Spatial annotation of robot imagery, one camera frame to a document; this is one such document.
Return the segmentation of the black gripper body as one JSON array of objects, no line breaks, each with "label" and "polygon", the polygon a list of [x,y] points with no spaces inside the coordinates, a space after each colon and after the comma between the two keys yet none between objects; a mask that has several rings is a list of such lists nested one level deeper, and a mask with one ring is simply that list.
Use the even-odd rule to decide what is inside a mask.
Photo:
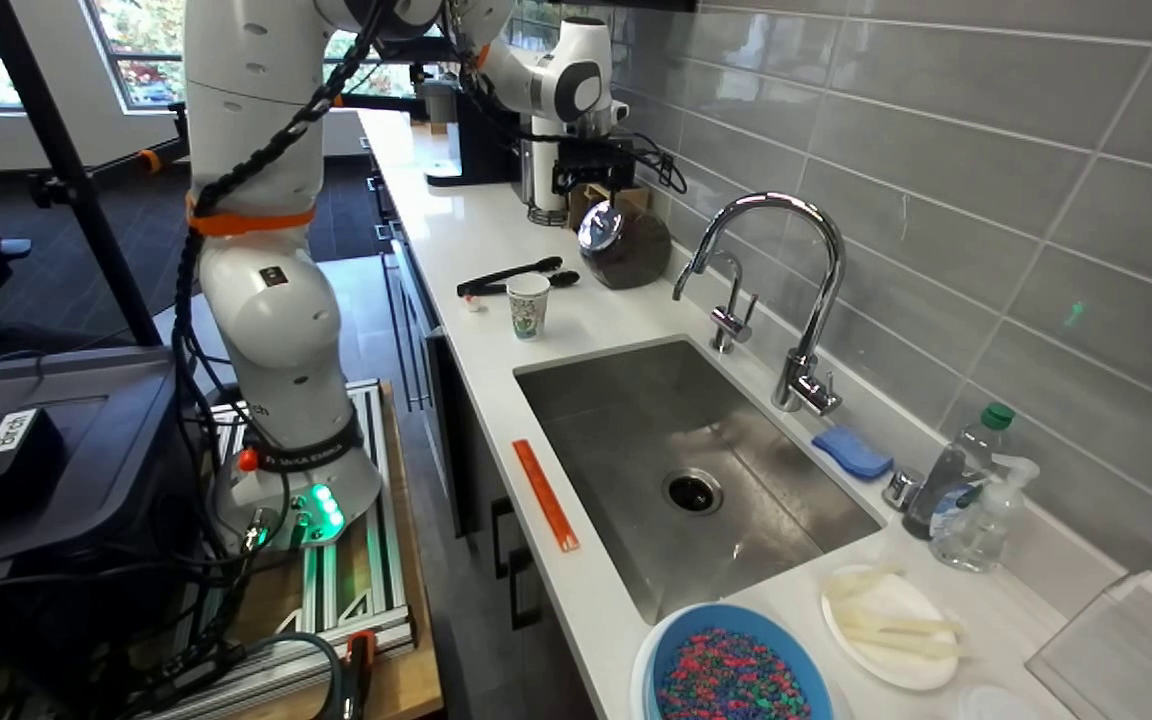
[{"label": "black gripper body", "polygon": [[578,184],[628,189],[633,179],[638,179],[638,155],[628,139],[569,137],[551,169],[555,193],[572,193]]}]

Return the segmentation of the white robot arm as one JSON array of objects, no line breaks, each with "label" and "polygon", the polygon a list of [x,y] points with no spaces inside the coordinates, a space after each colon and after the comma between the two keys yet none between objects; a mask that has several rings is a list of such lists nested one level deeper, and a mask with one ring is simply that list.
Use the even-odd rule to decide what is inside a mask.
[{"label": "white robot arm", "polygon": [[267,516],[264,542],[330,542],[375,498],[339,366],[339,303],[307,261],[326,189],[320,116],[373,53],[442,26],[452,58],[510,113],[548,122],[599,116],[614,33],[565,17],[555,47],[510,45],[511,0],[186,0],[190,244],[249,412],[231,503]]}]

